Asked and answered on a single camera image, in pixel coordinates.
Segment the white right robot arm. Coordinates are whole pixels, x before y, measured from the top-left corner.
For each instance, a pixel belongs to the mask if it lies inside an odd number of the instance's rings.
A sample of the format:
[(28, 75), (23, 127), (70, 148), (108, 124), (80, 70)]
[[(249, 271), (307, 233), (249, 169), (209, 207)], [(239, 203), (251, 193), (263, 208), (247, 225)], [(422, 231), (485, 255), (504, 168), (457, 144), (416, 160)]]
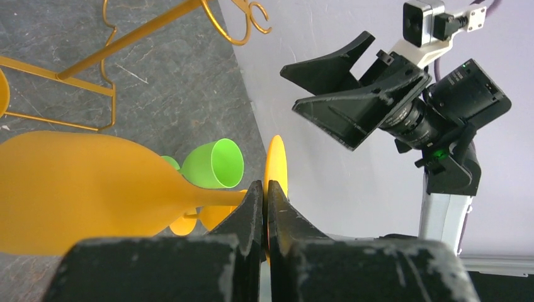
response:
[(284, 66), (280, 75), (310, 93), (293, 111), (349, 150), (377, 129), (394, 137), (399, 153), (419, 150), (418, 236), (459, 253), (482, 174), (474, 137), (507, 113), (511, 100), (472, 59), (432, 81), (427, 67), (452, 48), (449, 40), (422, 47), (400, 40), (357, 79), (351, 68), (373, 41), (364, 31), (333, 53)]

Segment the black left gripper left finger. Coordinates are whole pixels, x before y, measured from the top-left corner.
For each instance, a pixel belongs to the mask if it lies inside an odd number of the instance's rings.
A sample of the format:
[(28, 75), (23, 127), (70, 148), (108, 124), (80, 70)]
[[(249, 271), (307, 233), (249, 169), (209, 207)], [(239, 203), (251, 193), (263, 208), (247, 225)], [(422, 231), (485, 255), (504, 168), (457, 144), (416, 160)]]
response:
[(60, 262), (44, 301), (257, 301), (263, 186), (200, 237), (92, 238)]

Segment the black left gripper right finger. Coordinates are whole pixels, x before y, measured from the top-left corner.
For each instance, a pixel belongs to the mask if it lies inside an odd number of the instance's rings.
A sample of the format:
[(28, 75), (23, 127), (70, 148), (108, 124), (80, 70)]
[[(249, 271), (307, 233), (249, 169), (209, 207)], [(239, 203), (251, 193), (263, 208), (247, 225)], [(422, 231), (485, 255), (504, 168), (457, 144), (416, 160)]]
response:
[(459, 259), (436, 241), (333, 240), (288, 201), (267, 193), (273, 301), (478, 301)]

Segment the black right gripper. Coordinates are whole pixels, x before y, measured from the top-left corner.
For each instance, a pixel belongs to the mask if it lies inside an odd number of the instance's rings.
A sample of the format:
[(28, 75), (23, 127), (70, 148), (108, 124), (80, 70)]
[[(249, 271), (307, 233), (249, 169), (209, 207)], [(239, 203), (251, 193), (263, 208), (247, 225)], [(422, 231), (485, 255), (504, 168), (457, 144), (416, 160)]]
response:
[(429, 85), (426, 69), (381, 50), (359, 82), (351, 69), (374, 40), (363, 31), (333, 53), (280, 71), (315, 95), (297, 100), (292, 110), (350, 151), (377, 128), (395, 137), (399, 152), (471, 142), (478, 129), (510, 110), (510, 99), (474, 59)]

